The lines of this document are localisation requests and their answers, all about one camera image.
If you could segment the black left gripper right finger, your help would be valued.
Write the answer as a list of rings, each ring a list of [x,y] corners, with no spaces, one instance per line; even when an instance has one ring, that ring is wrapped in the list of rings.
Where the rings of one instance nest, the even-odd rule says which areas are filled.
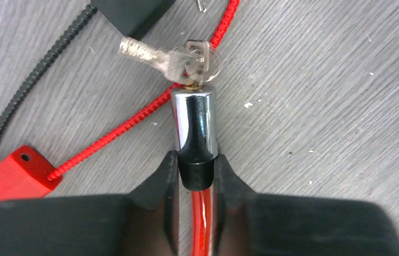
[[[262,194],[214,164],[214,255],[399,255],[399,235],[377,204]]]

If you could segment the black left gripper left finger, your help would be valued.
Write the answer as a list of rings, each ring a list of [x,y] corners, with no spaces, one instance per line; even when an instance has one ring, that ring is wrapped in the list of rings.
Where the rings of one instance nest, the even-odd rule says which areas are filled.
[[[128,194],[0,203],[0,255],[177,255],[178,160]]]

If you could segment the red cable lock chrome cylinder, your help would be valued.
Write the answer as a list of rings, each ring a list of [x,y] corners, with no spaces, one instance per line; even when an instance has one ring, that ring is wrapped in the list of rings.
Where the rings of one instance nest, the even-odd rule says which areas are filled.
[[[216,138],[216,92],[213,87],[180,88],[171,92],[175,122],[175,151],[183,186],[190,191],[192,255],[209,255],[212,228],[214,160]]]

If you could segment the silver keys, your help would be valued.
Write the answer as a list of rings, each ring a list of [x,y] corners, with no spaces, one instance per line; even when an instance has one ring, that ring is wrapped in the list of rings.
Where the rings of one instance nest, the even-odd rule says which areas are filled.
[[[124,37],[118,52],[160,71],[168,81],[183,85],[210,82],[222,70],[221,58],[207,41],[188,40],[185,46],[166,51]]]

